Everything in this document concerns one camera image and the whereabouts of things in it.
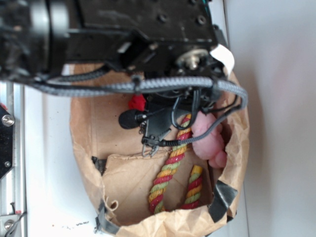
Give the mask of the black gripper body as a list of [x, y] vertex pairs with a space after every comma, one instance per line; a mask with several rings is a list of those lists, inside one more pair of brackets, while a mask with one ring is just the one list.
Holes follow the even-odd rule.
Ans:
[[[67, 61], [100, 63], [70, 82], [94, 79], [113, 70], [131, 73], [130, 82], [71, 86], [69, 96], [134, 93], [145, 96], [147, 119], [140, 124], [146, 146], [175, 146], [190, 138], [167, 141], [172, 126], [184, 130], [179, 116], [214, 111], [228, 85], [224, 63], [214, 51], [223, 40], [212, 24], [205, 0], [69, 0]], [[144, 78], [134, 74], [143, 72]]]

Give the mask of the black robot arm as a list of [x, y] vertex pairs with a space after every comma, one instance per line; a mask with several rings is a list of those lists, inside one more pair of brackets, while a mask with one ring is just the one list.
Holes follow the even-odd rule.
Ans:
[[222, 39], [205, 0], [3, 0], [0, 77], [60, 96], [142, 94], [121, 127], [172, 146], [178, 117], [211, 112], [228, 85]]

